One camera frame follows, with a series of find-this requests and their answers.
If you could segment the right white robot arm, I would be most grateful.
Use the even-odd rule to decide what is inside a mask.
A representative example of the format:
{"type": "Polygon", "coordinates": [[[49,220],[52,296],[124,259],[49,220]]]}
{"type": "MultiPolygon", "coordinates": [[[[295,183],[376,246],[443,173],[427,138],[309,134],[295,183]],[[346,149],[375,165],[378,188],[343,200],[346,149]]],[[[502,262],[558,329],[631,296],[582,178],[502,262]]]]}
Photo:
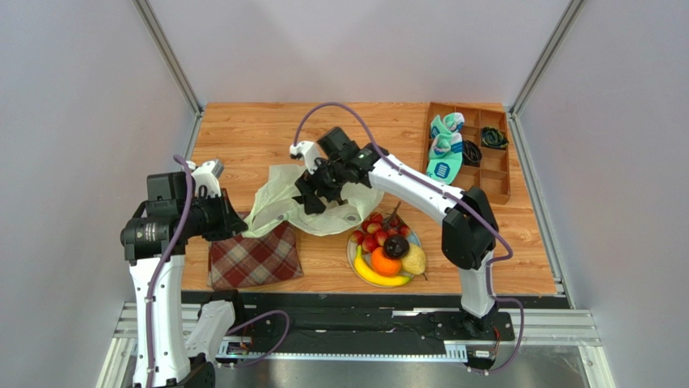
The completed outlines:
{"type": "Polygon", "coordinates": [[[295,200],[308,215],[323,213],[328,202],[342,204],[343,187],[353,183],[392,194],[439,224],[442,253],[459,270],[466,330],[478,335],[492,328],[498,309],[489,290],[488,262],[497,244],[497,223],[481,189],[461,190],[430,179],[375,142],[359,147],[339,127],[316,142],[294,141],[290,157],[306,166],[295,183],[295,200]]]}

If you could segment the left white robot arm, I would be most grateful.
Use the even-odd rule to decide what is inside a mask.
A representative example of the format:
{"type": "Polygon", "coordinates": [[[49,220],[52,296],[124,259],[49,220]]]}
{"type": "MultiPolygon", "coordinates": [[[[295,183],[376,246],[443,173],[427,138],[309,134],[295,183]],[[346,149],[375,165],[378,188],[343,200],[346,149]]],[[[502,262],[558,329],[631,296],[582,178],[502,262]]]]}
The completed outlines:
{"type": "Polygon", "coordinates": [[[137,307],[134,387],[214,385],[216,355],[236,318],[236,295],[202,304],[185,335],[181,286],[190,238],[217,242],[247,228],[218,177],[201,168],[148,176],[148,197],[120,232],[137,307]]]}

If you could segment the white plastic bag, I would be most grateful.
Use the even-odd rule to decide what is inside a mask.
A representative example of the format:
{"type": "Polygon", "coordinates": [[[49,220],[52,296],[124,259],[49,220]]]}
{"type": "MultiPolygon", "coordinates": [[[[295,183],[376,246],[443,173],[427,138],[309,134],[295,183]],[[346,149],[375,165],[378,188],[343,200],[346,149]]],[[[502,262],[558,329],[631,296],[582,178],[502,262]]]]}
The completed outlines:
{"type": "Polygon", "coordinates": [[[272,165],[268,169],[268,182],[257,191],[252,210],[244,218],[244,237],[263,237],[283,222],[315,236],[340,234],[359,226],[383,199],[380,190],[347,183],[341,192],[342,205],[331,202],[323,213],[308,215],[294,199],[300,195],[295,182],[305,171],[304,166],[296,164],[272,165]]]}

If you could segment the yellow fake banana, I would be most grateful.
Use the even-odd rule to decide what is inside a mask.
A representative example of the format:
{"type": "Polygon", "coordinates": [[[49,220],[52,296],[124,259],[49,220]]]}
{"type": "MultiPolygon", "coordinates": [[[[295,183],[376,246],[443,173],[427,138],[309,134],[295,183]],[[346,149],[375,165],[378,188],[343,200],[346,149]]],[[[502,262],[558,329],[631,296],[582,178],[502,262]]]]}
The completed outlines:
{"type": "Polygon", "coordinates": [[[393,288],[406,285],[411,281],[410,276],[395,275],[383,276],[378,274],[369,264],[364,260],[361,246],[357,246],[356,255],[352,261],[352,266],[355,273],[371,285],[376,285],[383,288],[393,288]]]}

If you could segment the orange fake fruit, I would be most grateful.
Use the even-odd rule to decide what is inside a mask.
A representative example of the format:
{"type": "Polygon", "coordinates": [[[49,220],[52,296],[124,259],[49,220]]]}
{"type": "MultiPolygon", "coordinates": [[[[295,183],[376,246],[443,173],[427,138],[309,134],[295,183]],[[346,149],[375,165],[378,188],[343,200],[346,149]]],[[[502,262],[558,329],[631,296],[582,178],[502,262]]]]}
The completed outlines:
{"type": "Polygon", "coordinates": [[[370,254],[370,264],[373,270],[381,276],[397,276],[402,270],[401,260],[388,257],[382,247],[376,248],[370,254]]]}

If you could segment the red fake strawberry bunch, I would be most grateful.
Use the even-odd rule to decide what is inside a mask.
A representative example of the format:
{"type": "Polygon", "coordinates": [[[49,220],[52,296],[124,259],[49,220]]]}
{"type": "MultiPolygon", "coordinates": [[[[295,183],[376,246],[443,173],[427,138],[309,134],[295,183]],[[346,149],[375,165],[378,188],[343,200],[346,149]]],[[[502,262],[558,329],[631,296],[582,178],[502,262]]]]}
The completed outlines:
{"type": "Polygon", "coordinates": [[[360,247],[365,254],[382,247],[393,235],[410,239],[412,228],[399,215],[399,201],[394,208],[385,212],[373,212],[349,235],[348,246],[360,247]]]}

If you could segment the dark fake plum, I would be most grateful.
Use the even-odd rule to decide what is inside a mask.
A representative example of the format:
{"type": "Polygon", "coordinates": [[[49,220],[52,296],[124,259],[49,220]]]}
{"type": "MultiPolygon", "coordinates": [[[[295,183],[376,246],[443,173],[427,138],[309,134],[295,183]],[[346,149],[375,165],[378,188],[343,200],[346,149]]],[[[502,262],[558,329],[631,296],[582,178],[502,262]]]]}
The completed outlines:
{"type": "Polygon", "coordinates": [[[383,243],[383,253],[391,259],[402,259],[410,251],[410,243],[402,234],[393,234],[383,243]]]}

